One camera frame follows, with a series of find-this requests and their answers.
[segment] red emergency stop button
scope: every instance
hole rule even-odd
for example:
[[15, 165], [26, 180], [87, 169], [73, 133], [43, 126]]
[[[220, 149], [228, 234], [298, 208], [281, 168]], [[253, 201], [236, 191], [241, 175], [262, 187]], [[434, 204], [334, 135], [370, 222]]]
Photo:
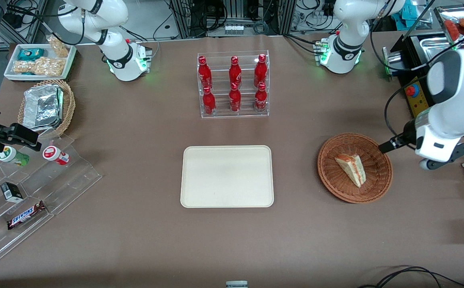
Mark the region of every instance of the red emergency stop button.
[[410, 86], [406, 88], [406, 96], [412, 97], [413, 95], [415, 95], [415, 87]]

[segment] acrylic display rack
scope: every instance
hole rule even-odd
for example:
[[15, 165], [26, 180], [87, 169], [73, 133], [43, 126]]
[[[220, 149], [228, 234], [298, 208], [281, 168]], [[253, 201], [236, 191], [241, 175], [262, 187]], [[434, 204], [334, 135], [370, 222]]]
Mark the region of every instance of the acrylic display rack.
[[[0, 163], [0, 185], [4, 182], [16, 184], [24, 197], [19, 203], [7, 202], [0, 188], [0, 259], [102, 178], [89, 162], [80, 157], [71, 145], [73, 139], [66, 135], [58, 136], [54, 130], [49, 130], [40, 135], [38, 142], [42, 143], [40, 152], [29, 148], [19, 150], [30, 156], [26, 166]], [[45, 160], [42, 151], [50, 145], [70, 155], [70, 162], [61, 166]], [[40, 200], [47, 209], [8, 230], [7, 221]]]
[[[267, 92], [267, 100], [265, 110], [261, 113], [253, 109], [255, 103], [255, 93], [257, 88], [253, 85], [253, 77], [255, 66], [259, 61], [259, 55], [265, 54], [267, 59], [267, 75], [265, 77], [265, 91]], [[212, 93], [216, 98], [216, 114], [214, 116], [205, 113], [203, 105], [203, 86], [198, 75], [198, 57], [205, 56], [207, 64], [212, 73]], [[241, 92], [241, 110], [232, 112], [230, 110], [230, 100], [228, 93], [230, 92], [230, 78], [228, 70], [230, 69], [230, 58], [237, 56], [239, 58], [239, 66], [241, 67], [242, 84], [239, 89]], [[234, 117], [265, 117], [269, 116], [269, 51], [239, 51], [239, 52], [214, 52], [214, 53], [198, 53], [197, 57], [197, 82], [199, 90], [199, 103], [201, 118], [234, 118]]]

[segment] red bottle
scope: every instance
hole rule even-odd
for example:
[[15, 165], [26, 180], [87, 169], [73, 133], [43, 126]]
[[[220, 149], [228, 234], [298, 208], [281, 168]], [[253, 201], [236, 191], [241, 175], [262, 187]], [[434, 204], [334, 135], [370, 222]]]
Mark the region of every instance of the red bottle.
[[255, 93], [255, 111], [262, 112], [265, 110], [265, 102], [267, 101], [267, 93], [265, 92], [265, 83], [259, 83], [259, 90]]
[[239, 67], [239, 58], [237, 56], [232, 56], [230, 62], [232, 63], [230, 70], [228, 71], [230, 83], [237, 83], [237, 85], [241, 87], [241, 68]]
[[203, 106], [205, 114], [214, 116], [216, 114], [216, 98], [210, 93], [210, 87], [203, 87]]
[[265, 76], [267, 75], [267, 65], [265, 64], [266, 58], [265, 54], [260, 54], [259, 62], [257, 63], [257, 66], [255, 66], [255, 78], [253, 80], [253, 85], [257, 88], [259, 87], [260, 82], [265, 81]]
[[239, 92], [239, 86], [237, 83], [230, 83], [230, 110], [232, 112], [239, 112], [241, 110], [241, 93]]
[[198, 57], [198, 75], [202, 86], [209, 86], [212, 89], [212, 74], [210, 73], [210, 67], [207, 64], [205, 56]]

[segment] snickers bar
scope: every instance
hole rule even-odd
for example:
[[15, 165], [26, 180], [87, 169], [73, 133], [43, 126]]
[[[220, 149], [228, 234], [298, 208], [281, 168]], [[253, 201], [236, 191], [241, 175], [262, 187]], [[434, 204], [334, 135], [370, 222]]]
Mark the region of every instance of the snickers bar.
[[14, 217], [11, 221], [7, 221], [8, 230], [15, 228], [21, 223], [24, 223], [25, 221], [29, 220], [29, 218], [33, 217], [34, 215], [36, 215], [36, 213], [42, 211], [45, 208], [46, 207], [43, 204], [43, 201], [36, 203], [34, 206], [25, 210], [17, 217]]

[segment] aluminum foil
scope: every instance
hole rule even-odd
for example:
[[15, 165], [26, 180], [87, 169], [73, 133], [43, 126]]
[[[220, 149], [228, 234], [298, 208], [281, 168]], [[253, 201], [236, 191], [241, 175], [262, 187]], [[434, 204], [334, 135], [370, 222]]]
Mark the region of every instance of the aluminum foil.
[[56, 84], [25, 91], [24, 123], [33, 131], [56, 128], [61, 123], [63, 90]]

